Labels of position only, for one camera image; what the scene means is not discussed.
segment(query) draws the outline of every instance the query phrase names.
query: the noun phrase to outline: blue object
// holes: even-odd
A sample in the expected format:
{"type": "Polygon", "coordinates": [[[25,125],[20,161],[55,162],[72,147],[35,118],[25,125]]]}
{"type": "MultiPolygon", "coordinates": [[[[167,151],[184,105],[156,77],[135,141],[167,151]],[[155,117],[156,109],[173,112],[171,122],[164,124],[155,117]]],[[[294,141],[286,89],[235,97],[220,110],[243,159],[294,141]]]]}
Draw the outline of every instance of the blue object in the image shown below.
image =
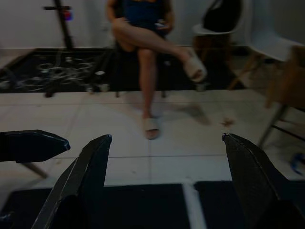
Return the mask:
{"type": "Polygon", "coordinates": [[[73,14],[72,14],[72,11],[71,10],[66,10],[65,13],[65,20],[66,21],[71,21],[73,20],[73,14]]]}
{"type": "Polygon", "coordinates": [[[124,0],[124,17],[132,26],[144,28],[164,37],[165,32],[158,30],[159,20],[164,15],[164,2],[155,0],[154,2],[142,0],[124,0]]]}
{"type": "Polygon", "coordinates": [[[292,161],[290,162],[290,167],[293,171],[295,171],[297,174],[303,175],[297,168],[299,163],[303,163],[305,160],[305,154],[298,153],[296,154],[293,158],[292,161]]]}

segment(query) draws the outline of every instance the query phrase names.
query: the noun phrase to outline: wooden chair leg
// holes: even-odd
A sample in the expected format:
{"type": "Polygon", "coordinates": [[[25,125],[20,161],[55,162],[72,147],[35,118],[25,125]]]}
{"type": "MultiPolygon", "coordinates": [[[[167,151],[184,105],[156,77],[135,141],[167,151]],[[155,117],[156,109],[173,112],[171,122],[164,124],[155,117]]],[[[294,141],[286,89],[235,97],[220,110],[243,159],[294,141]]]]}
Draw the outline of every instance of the wooden chair leg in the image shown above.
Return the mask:
{"type": "Polygon", "coordinates": [[[253,53],[248,62],[246,63],[246,65],[244,66],[244,69],[242,70],[242,72],[240,73],[240,75],[238,77],[236,77],[233,82],[230,84],[230,86],[227,88],[228,90],[232,90],[234,89],[234,87],[237,85],[237,83],[243,78],[243,76],[251,70],[253,64],[256,62],[257,58],[260,57],[260,54],[257,53],[253,53]]]}
{"type": "Polygon", "coordinates": [[[225,45],[225,58],[226,58],[226,62],[227,62],[227,65],[229,67],[230,70],[232,70],[232,54],[231,54],[231,51],[232,51],[232,47],[231,47],[231,35],[229,34],[228,35],[228,40],[226,42],[226,45],[225,45]]]}
{"type": "Polygon", "coordinates": [[[209,50],[210,50],[210,48],[211,48],[211,45],[212,45],[212,39],[209,37],[209,36],[207,36],[207,39],[206,39],[206,47],[205,47],[205,49],[202,51],[202,54],[201,54],[201,61],[202,62],[204,62],[205,61],[205,59],[206,59],[206,56],[208,55],[208,52],[209,52],[209,50]]]}
{"type": "Polygon", "coordinates": [[[279,62],[275,62],[273,65],[273,70],[272,70],[272,75],[271,75],[271,80],[269,83],[269,86],[267,88],[267,100],[266,100],[266,104],[265,107],[266,108],[270,108],[272,105],[272,102],[274,101],[274,97],[275,97],[275,91],[276,91],[276,85],[277,85],[277,70],[280,68],[279,66],[279,62]]]}

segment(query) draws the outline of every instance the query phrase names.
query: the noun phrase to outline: black rug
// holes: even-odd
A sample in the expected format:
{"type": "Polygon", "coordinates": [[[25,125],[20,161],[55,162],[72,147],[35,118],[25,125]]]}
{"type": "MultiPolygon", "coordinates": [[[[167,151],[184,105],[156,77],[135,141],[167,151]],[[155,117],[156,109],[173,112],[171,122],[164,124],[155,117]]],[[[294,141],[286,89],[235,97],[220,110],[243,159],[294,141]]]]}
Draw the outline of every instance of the black rug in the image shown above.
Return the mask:
{"type": "Polygon", "coordinates": [[[0,223],[0,228],[31,229],[50,192],[50,188],[13,192],[0,212],[13,212],[14,224],[0,223]]]}
{"type": "MultiPolygon", "coordinates": [[[[111,77],[112,90],[114,91],[139,91],[139,62],[134,53],[120,53],[117,57],[119,66],[111,77]]],[[[206,84],[207,90],[225,90],[236,78],[228,66],[223,63],[204,63],[208,71],[206,84]]],[[[158,90],[195,90],[196,86],[189,80],[179,60],[170,55],[158,56],[158,90]]],[[[235,90],[245,89],[238,83],[235,90]]]]}
{"type": "MultiPolygon", "coordinates": [[[[224,63],[205,63],[207,90],[226,89],[235,75],[224,63]]],[[[195,90],[183,66],[170,55],[158,57],[158,90],[195,90]]],[[[111,91],[139,91],[139,63],[135,53],[113,50],[60,52],[38,49],[0,71],[0,93],[85,92],[109,84],[111,91]],[[102,76],[95,75],[104,71],[102,76]]],[[[238,83],[235,89],[244,89],[238,83]]]]}
{"type": "MultiPolygon", "coordinates": [[[[198,182],[195,188],[200,195],[208,229],[247,229],[242,207],[232,182],[198,182]]],[[[290,196],[305,215],[305,181],[290,181],[290,196]]]]}
{"type": "MultiPolygon", "coordinates": [[[[15,212],[16,223],[1,229],[30,229],[51,189],[11,194],[2,212],[15,212]]],[[[182,185],[105,187],[103,228],[189,229],[182,185]]]]}

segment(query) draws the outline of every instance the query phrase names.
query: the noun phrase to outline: woman's bare leg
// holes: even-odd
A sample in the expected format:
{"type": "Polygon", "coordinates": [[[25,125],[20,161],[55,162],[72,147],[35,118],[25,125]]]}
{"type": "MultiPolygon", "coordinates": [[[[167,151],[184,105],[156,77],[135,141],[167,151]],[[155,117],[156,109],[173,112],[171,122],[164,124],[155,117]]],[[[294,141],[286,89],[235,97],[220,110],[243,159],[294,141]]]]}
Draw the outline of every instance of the woman's bare leg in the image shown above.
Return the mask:
{"type": "Polygon", "coordinates": [[[112,23],[112,30],[120,43],[170,54],[183,63],[190,58],[186,49],[164,40],[153,31],[131,26],[123,18],[118,18],[112,23]]]}
{"type": "MultiPolygon", "coordinates": [[[[157,80],[156,52],[149,49],[139,49],[138,56],[140,62],[140,87],[144,100],[142,117],[143,119],[152,118],[151,106],[157,80]]],[[[147,131],[150,137],[154,137],[158,133],[159,130],[147,131]]]]}

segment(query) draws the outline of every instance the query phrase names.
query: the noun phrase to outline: tile grout line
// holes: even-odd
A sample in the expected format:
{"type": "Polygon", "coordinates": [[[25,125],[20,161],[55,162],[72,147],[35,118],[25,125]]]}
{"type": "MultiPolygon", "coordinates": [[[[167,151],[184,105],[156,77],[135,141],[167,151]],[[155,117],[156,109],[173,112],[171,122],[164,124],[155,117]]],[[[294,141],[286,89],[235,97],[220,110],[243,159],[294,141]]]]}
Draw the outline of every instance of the tile grout line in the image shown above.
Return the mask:
{"type": "Polygon", "coordinates": [[[152,182],[152,144],[148,141],[148,183],[152,182]]]}
{"type": "Polygon", "coordinates": [[[10,108],[6,112],[4,112],[2,115],[0,115],[0,122],[9,112],[11,112],[11,110],[13,110],[13,108],[14,108],[13,106],[10,106],[10,108]]]}
{"type": "Polygon", "coordinates": [[[79,114],[79,112],[80,112],[80,110],[81,110],[81,106],[82,106],[82,104],[78,104],[77,110],[76,110],[74,116],[72,117],[71,122],[70,122],[69,125],[68,125],[67,131],[66,131],[66,133],[65,133],[65,135],[64,135],[65,138],[68,138],[68,136],[70,135],[70,133],[71,133],[71,131],[72,131],[72,128],[73,128],[73,126],[74,126],[74,124],[75,124],[75,122],[76,122],[76,119],[77,119],[77,117],[78,117],[78,114],[79,114]]]}
{"type": "MultiPolygon", "coordinates": [[[[163,157],[212,157],[212,156],[226,156],[226,154],[216,154],[216,155],[180,155],[180,156],[110,156],[108,158],[163,158],[163,157]]],[[[52,159],[76,159],[76,157],[53,157],[52,159]]]]}
{"type": "MultiPolygon", "coordinates": [[[[187,104],[187,103],[227,103],[227,102],[264,102],[264,100],[216,100],[216,101],[185,101],[185,102],[153,102],[153,104],[187,104]]],[[[0,104],[0,106],[59,106],[59,105],[119,105],[119,104],[142,104],[142,103],[92,103],[92,104],[0,104]]]]}

